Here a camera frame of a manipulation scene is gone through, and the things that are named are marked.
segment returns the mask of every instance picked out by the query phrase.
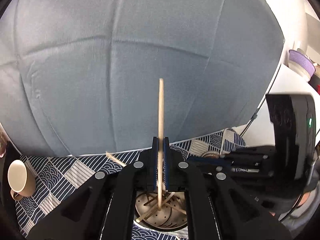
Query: gray cloth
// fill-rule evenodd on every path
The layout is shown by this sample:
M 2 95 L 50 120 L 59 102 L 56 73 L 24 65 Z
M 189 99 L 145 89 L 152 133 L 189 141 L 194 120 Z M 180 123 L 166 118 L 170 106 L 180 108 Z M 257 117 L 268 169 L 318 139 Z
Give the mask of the gray cloth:
M 165 135 L 194 138 L 247 123 L 282 47 L 265 0 L 12 0 L 0 122 L 28 155 L 150 147 L 162 77 Z

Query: beige mug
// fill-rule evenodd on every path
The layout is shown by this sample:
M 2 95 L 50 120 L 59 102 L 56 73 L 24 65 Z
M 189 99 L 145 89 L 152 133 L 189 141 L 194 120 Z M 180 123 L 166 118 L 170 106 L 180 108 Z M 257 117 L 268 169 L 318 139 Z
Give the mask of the beige mug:
M 11 196 L 14 200 L 30 197 L 36 191 L 35 177 L 20 160 L 15 160 L 10 164 L 8 182 L 11 187 Z

